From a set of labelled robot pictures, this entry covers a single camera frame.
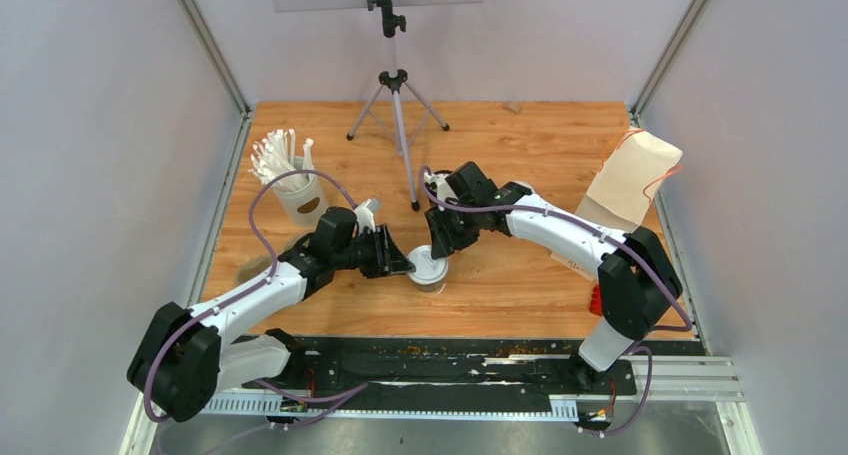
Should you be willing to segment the white plastic cup lid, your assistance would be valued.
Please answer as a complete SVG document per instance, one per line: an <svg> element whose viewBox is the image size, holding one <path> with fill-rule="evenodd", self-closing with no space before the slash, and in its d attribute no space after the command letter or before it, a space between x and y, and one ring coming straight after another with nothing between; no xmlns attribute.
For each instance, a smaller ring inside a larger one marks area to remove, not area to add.
<svg viewBox="0 0 848 455"><path fill-rule="evenodd" d="M414 270L409 278L418 285L432 285L442 282L448 274L449 263L446 258L436 258L430 245L421 245L407 254Z"/></svg>

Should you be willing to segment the black coffee cup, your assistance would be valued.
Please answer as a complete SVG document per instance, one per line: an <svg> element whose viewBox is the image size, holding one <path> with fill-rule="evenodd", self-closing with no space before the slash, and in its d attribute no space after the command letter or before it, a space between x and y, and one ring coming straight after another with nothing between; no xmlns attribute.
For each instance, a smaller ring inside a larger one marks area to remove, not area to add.
<svg viewBox="0 0 848 455"><path fill-rule="evenodd" d="M413 283L413 286L414 286L416 289L418 289L418 290L420 290L420 291L422 291L422 292L426 292L426 293L430 293L430 292L432 292L432 293L440 293L440 292L441 292L441 291L445 288L445 286L446 286L446 282L445 282L444 280L440 280L440 281L432 282L432 283L418 283L418 282L414 282L414 283Z"/></svg>

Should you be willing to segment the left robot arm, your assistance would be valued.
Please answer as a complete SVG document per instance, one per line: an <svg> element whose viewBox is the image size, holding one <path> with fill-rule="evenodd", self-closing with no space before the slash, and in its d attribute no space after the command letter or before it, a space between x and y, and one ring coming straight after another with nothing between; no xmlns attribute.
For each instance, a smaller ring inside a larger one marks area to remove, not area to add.
<svg viewBox="0 0 848 455"><path fill-rule="evenodd" d="M306 347L281 329L249 335L248 329L298 304L337 272L366 279L413 272L387 225L363 226L347 208L331 207L315 229L273 258L247 282L203 303L174 302L153 315L127 369L127 380L151 406L176 422L200 413L220 391L261 379L283 388L306 375Z"/></svg>

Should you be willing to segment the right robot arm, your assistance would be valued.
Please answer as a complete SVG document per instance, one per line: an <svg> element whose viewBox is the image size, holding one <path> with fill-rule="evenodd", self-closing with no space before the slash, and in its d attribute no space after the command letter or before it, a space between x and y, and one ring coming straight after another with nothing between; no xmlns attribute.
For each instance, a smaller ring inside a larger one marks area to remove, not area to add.
<svg viewBox="0 0 848 455"><path fill-rule="evenodd" d="M539 245L563 258L567 268L598 285L601 316L578 348L571 378L596 392L611 366L674 310L678 330L692 322L680 305L683 287L658 235L644 227L622 230L563 210L525 183L502 186L473 161L453 171L420 168L418 183L431 202L425 217L435 259L447 258L479 240L482 232Z"/></svg>

